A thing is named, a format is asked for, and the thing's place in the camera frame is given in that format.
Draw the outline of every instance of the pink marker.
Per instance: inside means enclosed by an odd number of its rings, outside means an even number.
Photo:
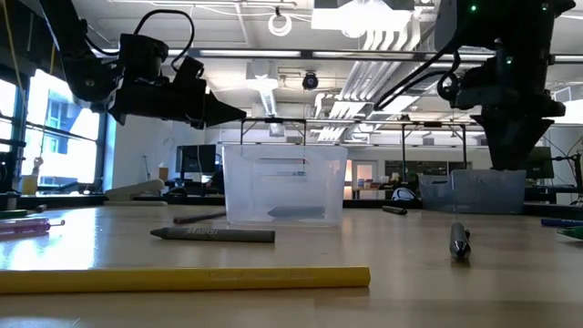
[[[49,219],[22,219],[22,220],[1,220],[0,236],[24,233],[43,233],[51,229],[52,226],[65,225],[65,220],[59,224],[51,224]]]

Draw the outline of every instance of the yellow pencil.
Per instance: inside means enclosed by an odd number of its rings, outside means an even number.
[[[0,293],[367,287],[368,267],[0,271]]]

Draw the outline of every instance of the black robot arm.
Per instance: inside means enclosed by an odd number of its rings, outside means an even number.
[[[155,10],[140,22],[134,34],[122,34],[119,51],[113,58],[98,58],[89,46],[87,22],[79,19],[71,0],[39,0],[61,55],[66,82],[75,101],[95,112],[111,114],[121,125],[126,115],[161,118],[204,128],[245,118],[244,111],[218,101],[207,82],[200,78],[203,65],[190,56],[177,69],[172,82],[161,74],[161,64],[169,55],[162,41],[138,34],[146,19],[154,14],[181,14],[176,10]],[[188,18],[192,36],[194,25]]]
[[[574,6],[573,0],[442,0],[435,22],[437,54],[383,95],[377,109],[428,77],[413,80],[439,57],[454,54],[452,69],[438,82],[439,96],[452,108],[481,106],[481,115],[473,119],[484,128],[493,168],[519,169],[553,123],[547,118],[565,115],[565,106],[551,99],[546,81],[554,63],[555,19]],[[459,77],[455,70],[461,46],[496,54]]]

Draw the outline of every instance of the desk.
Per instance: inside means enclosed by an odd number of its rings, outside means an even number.
[[[0,327],[580,327],[583,246],[534,218],[458,215],[469,268],[449,258],[454,216],[422,210],[344,210],[341,229],[277,228],[274,245],[148,235],[219,209],[50,210],[66,226],[1,241],[0,269],[369,265],[370,289],[0,296]]]
[[[361,191],[390,191],[393,192],[394,188],[378,189],[378,188],[353,188],[353,200],[359,200],[361,198]]]

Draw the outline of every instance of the clear plastic bin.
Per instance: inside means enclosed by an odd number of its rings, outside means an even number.
[[[520,214],[525,202],[527,172],[493,169],[452,171],[455,211]]]
[[[426,210],[454,211],[454,190],[447,176],[419,176],[419,190]]]
[[[339,225],[347,154],[343,147],[224,147],[229,222]]]
[[[424,209],[458,213],[519,214],[527,173],[457,169],[450,177],[419,176]]]

